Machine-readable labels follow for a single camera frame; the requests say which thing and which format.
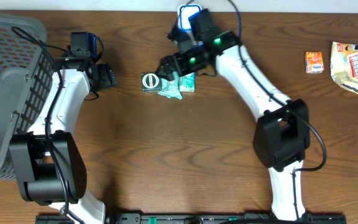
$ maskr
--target wood grain surface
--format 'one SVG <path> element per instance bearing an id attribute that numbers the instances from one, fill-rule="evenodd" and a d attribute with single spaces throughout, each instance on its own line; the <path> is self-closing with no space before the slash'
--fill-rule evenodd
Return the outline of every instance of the wood grain surface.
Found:
<path id="1" fill-rule="evenodd" d="M 182 100 L 142 93 L 140 74 L 177 51 L 165 37 L 175 13 L 7 13 L 39 19 L 53 45 L 70 44 L 70 32 L 79 30 L 103 39 L 101 61 L 111 63 L 119 86 L 83 103 L 74 135 L 97 198 L 115 210 L 145 213 L 270 209 L 269 173 L 252 148 L 255 120 L 223 77 L 198 77 L 196 93 Z M 236 30 L 234 13 L 213 17 L 222 30 Z M 348 223 L 358 223 L 358 95 L 329 74 L 331 42 L 358 44 L 358 15 L 242 13 L 242 24 L 255 63 L 281 91 L 306 101 L 328 147 L 324 169 L 302 174 L 305 207 L 343 212 Z M 322 74 L 305 73 L 305 51 L 323 52 Z M 320 161 L 312 138 L 305 167 Z M 24 202 L 15 182 L 0 181 L 0 223 L 33 223 L 38 213 L 52 212 Z"/>

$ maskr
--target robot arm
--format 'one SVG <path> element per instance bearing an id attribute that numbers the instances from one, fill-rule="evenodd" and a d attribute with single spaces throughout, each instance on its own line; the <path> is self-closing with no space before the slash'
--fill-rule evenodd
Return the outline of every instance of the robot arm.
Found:
<path id="1" fill-rule="evenodd" d="M 237 90 L 257 121 L 254 149 L 259 160 L 269 170 L 274 215 L 280 220 L 297 220 L 291 173 L 294 169 L 302 167 L 305 149 L 310 145 L 310 135 L 309 129 L 295 117 L 290 116 L 287 109 L 296 111 L 308 120 L 305 103 L 302 100 L 292 102 L 287 95 L 275 88 L 249 57 L 247 49 L 238 37 L 230 31 L 221 33 L 214 25 L 207 9 L 190 17 L 189 21 L 195 39 L 203 41 L 203 45 L 186 50 L 181 48 L 180 52 L 164 57 L 160 61 L 156 75 L 171 80 L 172 72 L 186 75 L 207 65 L 214 66 L 215 70 Z M 178 39 L 172 35 L 170 38 L 177 41 L 181 47 Z M 183 40 L 183 34 L 180 34 L 180 40 Z M 248 70 L 243 67 L 239 47 Z M 249 71 L 274 97 L 286 104 L 286 107 L 270 99 Z M 286 121 L 287 124 L 281 126 L 279 124 L 281 120 Z M 299 218 L 305 213 L 300 184 L 300 175 L 297 175 L 295 186 Z"/>
<path id="2" fill-rule="evenodd" d="M 96 65 L 92 55 L 96 55 L 95 36 L 87 32 L 71 34 L 70 57 L 59 59 L 63 88 L 58 96 L 50 120 L 50 139 L 55 148 L 57 162 L 65 180 L 70 206 L 71 219 L 56 217 L 37 217 L 36 223 L 83 223 L 104 224 L 109 221 L 105 204 L 97 200 L 86 189 L 86 167 L 75 145 L 73 133 L 82 102 L 88 93 L 98 89 L 95 85 L 103 80 L 115 78 L 108 64 Z M 62 184 L 58 178 L 55 164 L 37 164 L 36 159 L 49 155 L 45 147 L 45 117 L 57 94 L 60 84 L 58 73 L 52 75 L 52 86 L 44 107 L 29 128 L 27 134 L 12 137 L 9 149 L 19 190 L 25 201 L 35 201 L 57 210 L 65 206 Z"/>
<path id="3" fill-rule="evenodd" d="M 247 62 L 249 70 L 254 74 L 256 79 L 258 79 L 258 81 L 281 102 L 289 101 L 290 98 L 276 89 L 257 68 L 255 63 L 249 57 L 247 49 L 243 45 L 241 46 L 241 52 L 243 59 Z M 282 108 L 281 105 L 271 100 L 269 96 L 266 95 L 266 92 L 259 87 L 248 71 L 243 68 L 238 46 L 233 46 L 223 51 L 222 55 L 216 57 L 216 71 L 237 90 L 241 98 L 250 108 L 255 120 L 264 116 L 266 111 L 276 111 Z M 291 173 L 294 169 L 302 168 L 302 164 L 303 161 L 295 161 L 284 167 L 281 172 L 273 167 L 268 169 L 273 191 L 272 211 L 280 220 L 297 220 L 293 204 L 293 180 Z M 302 216 L 302 214 L 305 213 L 305 208 L 301 199 L 300 174 L 295 177 L 295 185 L 297 189 L 296 200 L 298 212 L 300 216 Z"/>

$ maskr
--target basket mesh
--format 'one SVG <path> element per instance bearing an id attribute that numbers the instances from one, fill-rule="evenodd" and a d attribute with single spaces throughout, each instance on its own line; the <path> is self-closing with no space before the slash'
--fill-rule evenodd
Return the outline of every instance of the basket mesh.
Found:
<path id="1" fill-rule="evenodd" d="M 14 130 L 14 134 L 23 134 L 41 112 L 52 84 L 52 70 L 44 54 L 34 58 L 37 46 L 15 35 L 11 26 L 14 26 L 14 23 L 10 20 L 0 21 L 0 75 L 8 68 L 31 68 L 34 60 L 37 61 L 37 66 L 29 73 L 28 78 L 31 79 L 32 86 Z M 30 24 L 22 24 L 20 27 L 36 39 L 40 39 L 35 27 Z M 15 179 L 9 153 L 0 170 L 0 179 Z"/>

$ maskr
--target black cable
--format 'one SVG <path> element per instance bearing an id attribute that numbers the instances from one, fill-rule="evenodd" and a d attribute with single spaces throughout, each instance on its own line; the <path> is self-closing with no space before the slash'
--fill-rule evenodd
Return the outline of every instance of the black cable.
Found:
<path id="1" fill-rule="evenodd" d="M 47 117 L 45 118 L 45 142 L 46 142 L 46 145 L 47 145 L 47 149 L 50 152 L 50 156 L 52 157 L 53 163 L 55 164 L 55 168 L 56 168 L 56 171 L 57 171 L 58 178 L 60 179 L 60 182 L 61 182 L 62 187 L 63 187 L 63 193 L 64 193 L 64 197 L 65 197 L 65 206 L 64 206 L 62 215 L 67 215 L 67 213 L 68 213 L 68 205 L 69 205 L 67 185 L 65 183 L 65 179 L 64 179 L 64 176 L 63 176 L 62 169 L 59 166 L 59 163 L 57 161 L 57 158 L 56 158 L 56 155 L 55 155 L 55 152 L 54 152 L 54 150 L 57 150 L 57 149 L 53 145 L 53 143 L 51 142 L 51 140 L 49 138 L 50 118 L 52 116 L 52 111 L 53 111 L 53 108 L 56 105 L 56 102 L 58 100 L 59 94 L 60 94 L 60 92 L 62 91 L 62 88 L 63 88 L 63 77 L 62 77 L 62 74 L 60 73 L 60 69 L 57 67 L 57 64 L 55 63 L 54 59 L 52 58 L 52 56 L 50 55 L 50 53 L 44 47 L 43 44 L 41 44 L 34 37 L 32 37 L 30 34 L 28 34 L 26 31 L 22 30 L 19 27 L 12 26 L 11 29 L 12 29 L 13 33 L 18 35 L 19 37 L 22 37 L 23 39 L 28 40 L 28 41 L 30 41 L 30 42 L 32 42 L 34 44 L 37 44 L 42 49 L 42 52 L 48 56 L 48 59 L 50 60 L 50 63 L 55 67 L 56 72 L 57 72 L 57 74 L 59 76 L 59 86 L 58 86 L 56 95 L 53 98 L 52 103 L 50 104 L 50 108 L 48 110 Z M 23 35 L 18 33 L 17 30 L 20 31 L 25 36 L 27 36 L 28 38 L 25 38 Z"/>
<path id="2" fill-rule="evenodd" d="M 233 6 L 234 10 L 236 12 L 239 12 L 239 9 L 237 8 L 237 6 L 234 4 L 234 2 L 232 2 L 231 0 L 228 0 L 230 2 L 230 4 Z M 237 25 L 238 25 L 238 31 L 237 31 L 237 36 L 239 37 L 239 39 L 241 40 L 241 15 L 240 13 L 236 13 L 237 14 Z"/>
<path id="3" fill-rule="evenodd" d="M 238 8 L 236 7 L 236 5 L 231 1 L 228 0 L 233 6 L 234 9 L 236 10 L 236 14 L 237 14 L 237 18 L 239 18 L 239 21 L 241 21 L 241 14 L 238 10 Z M 238 33 L 241 34 L 241 29 L 242 27 L 239 26 L 239 30 Z M 250 69 L 247 66 L 247 62 L 244 60 L 244 58 L 241 55 L 241 45 L 242 43 L 239 43 L 239 55 L 242 61 L 242 64 L 244 66 L 244 68 L 247 70 L 247 72 L 250 74 L 250 76 L 252 77 L 252 79 L 258 84 L 259 87 L 261 87 L 261 89 L 263 89 L 263 91 L 272 99 L 274 100 L 276 103 L 278 103 L 279 105 L 281 105 L 282 107 L 286 108 L 289 113 L 291 113 L 293 116 L 295 116 L 297 119 L 299 119 L 303 124 L 305 124 L 312 132 L 313 134 L 316 136 L 317 140 L 320 143 L 321 146 L 321 150 L 323 151 L 323 160 L 321 161 L 320 165 L 313 167 L 313 168 L 299 168 L 299 169 L 294 169 L 291 173 L 292 175 L 292 181 L 293 181 L 293 194 L 294 194 L 294 207 L 295 207 L 295 213 L 296 213 L 296 217 L 297 219 L 299 219 L 299 214 L 298 214 L 298 206 L 296 204 L 296 185 L 295 185 L 295 177 L 296 177 L 296 172 L 301 172 L 301 171 L 307 171 L 307 172 L 314 172 L 317 170 L 320 170 L 321 168 L 324 167 L 326 161 L 327 161 L 327 149 L 326 146 L 324 144 L 323 139 L 321 138 L 321 136 L 319 135 L 319 133 L 317 132 L 317 130 L 312 127 L 312 125 L 310 125 L 309 122 L 307 122 L 306 119 L 304 119 L 304 117 L 302 117 L 300 114 L 298 114 L 296 111 L 291 110 L 290 108 L 288 108 L 286 106 L 285 103 L 281 102 L 279 99 L 277 99 L 276 97 L 274 97 L 273 93 L 269 92 L 268 89 L 266 89 L 266 87 L 264 87 L 259 80 L 254 76 L 254 74 L 250 71 Z"/>
<path id="4" fill-rule="evenodd" d="M 197 71 L 197 72 L 196 72 L 196 76 L 216 77 L 216 76 L 217 76 L 217 74 L 216 74 L 216 73 L 211 74 L 211 73 L 209 73 L 209 72 L 203 72 L 203 73 L 199 74 L 199 72 Z"/>
<path id="5" fill-rule="evenodd" d="M 50 48 L 54 48 L 54 49 L 58 49 L 58 50 L 61 50 L 61 51 L 64 51 L 64 52 L 66 52 L 67 50 L 66 49 L 63 49 L 63 48 L 61 48 L 61 47 L 57 47 L 57 46 L 53 46 L 53 45 L 49 45 L 49 44 L 46 44 L 46 43 L 44 43 L 44 42 L 42 42 L 41 40 L 36 40 L 34 37 L 32 37 L 30 34 L 28 34 L 28 33 L 26 33 L 26 34 L 28 34 L 29 36 L 31 36 L 31 39 L 30 38 L 26 38 L 26 37 L 24 37 L 23 35 L 21 35 L 20 33 L 18 33 L 18 32 L 15 32 L 15 31 L 13 31 L 16 35 L 18 35 L 20 38 L 22 38 L 22 39 L 25 39 L 26 41 L 28 41 L 28 42 L 32 42 L 33 44 L 40 44 L 40 45 L 42 45 L 42 46 L 44 46 L 44 47 L 50 47 Z"/>
<path id="6" fill-rule="evenodd" d="M 91 92 L 95 95 L 95 97 L 91 99 L 84 99 L 84 100 L 97 100 L 99 98 L 99 94 L 96 90 L 91 90 Z"/>
<path id="7" fill-rule="evenodd" d="M 80 224 L 85 224 L 85 222 L 78 218 L 76 215 L 74 215 L 74 213 L 72 213 L 71 211 L 68 211 L 68 215 L 71 216 L 71 219 L 73 219 L 74 221 L 79 222 Z"/>

